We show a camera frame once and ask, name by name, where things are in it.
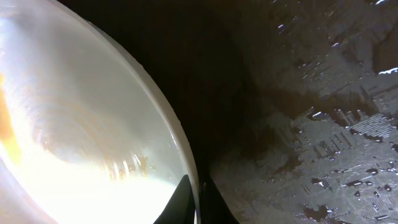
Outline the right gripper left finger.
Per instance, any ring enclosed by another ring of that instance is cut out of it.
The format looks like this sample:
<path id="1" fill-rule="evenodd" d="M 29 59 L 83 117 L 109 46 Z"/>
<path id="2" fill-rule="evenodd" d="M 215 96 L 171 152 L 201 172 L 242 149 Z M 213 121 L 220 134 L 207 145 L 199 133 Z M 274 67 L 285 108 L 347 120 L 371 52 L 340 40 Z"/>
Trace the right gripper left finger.
<path id="1" fill-rule="evenodd" d="M 188 175 L 184 175 L 154 224 L 194 224 L 195 201 Z"/>

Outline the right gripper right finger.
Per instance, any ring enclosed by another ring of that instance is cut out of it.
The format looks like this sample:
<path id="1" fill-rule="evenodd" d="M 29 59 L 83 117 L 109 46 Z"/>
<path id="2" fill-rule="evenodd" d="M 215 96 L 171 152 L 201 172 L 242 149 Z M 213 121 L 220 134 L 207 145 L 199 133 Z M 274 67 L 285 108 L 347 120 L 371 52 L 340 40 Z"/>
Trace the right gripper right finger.
<path id="1" fill-rule="evenodd" d="M 202 224 L 239 224 L 212 179 L 201 187 L 200 213 Z"/>

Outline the light green plate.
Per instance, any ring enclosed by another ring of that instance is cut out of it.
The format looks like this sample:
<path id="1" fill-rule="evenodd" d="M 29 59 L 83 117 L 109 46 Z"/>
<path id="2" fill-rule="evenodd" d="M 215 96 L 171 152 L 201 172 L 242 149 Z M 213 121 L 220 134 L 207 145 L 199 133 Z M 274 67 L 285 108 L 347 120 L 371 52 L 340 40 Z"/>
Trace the light green plate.
<path id="1" fill-rule="evenodd" d="M 187 137 L 143 66 L 58 1 L 1 2 L 1 222 L 154 223 Z"/>

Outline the large brown serving tray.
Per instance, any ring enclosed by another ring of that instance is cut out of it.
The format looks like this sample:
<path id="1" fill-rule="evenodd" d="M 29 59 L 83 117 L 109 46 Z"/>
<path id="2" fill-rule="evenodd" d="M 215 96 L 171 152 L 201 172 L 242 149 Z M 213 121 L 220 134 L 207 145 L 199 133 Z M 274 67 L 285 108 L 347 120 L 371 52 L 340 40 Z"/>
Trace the large brown serving tray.
<path id="1" fill-rule="evenodd" d="M 239 223 L 397 222 L 397 0 L 65 5 L 150 74 Z"/>

